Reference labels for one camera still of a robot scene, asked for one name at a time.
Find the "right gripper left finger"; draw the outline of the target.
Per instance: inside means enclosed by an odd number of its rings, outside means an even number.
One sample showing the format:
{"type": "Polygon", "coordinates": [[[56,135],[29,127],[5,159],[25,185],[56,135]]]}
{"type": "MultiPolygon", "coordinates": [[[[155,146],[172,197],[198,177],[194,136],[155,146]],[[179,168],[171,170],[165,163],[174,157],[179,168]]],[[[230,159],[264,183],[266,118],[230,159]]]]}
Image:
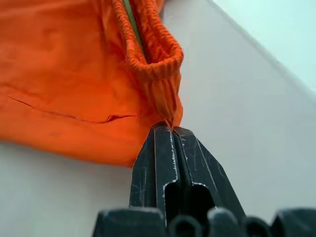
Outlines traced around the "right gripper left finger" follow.
{"type": "Polygon", "coordinates": [[[179,181],[172,131],[165,122],[155,124],[133,165],[130,207],[156,207],[166,212],[165,190],[179,181]]]}

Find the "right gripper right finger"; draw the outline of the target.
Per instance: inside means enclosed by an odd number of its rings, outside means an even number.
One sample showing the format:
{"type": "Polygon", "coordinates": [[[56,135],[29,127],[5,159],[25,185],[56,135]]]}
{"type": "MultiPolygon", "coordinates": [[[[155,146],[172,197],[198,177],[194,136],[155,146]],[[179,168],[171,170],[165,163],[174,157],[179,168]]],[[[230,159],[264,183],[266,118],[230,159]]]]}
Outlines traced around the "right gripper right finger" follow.
{"type": "Polygon", "coordinates": [[[205,220],[210,209],[223,207],[238,220],[243,219],[245,212],[221,164],[192,131],[177,127],[174,132],[180,158],[186,162],[191,180],[189,214],[198,220],[205,220]]]}

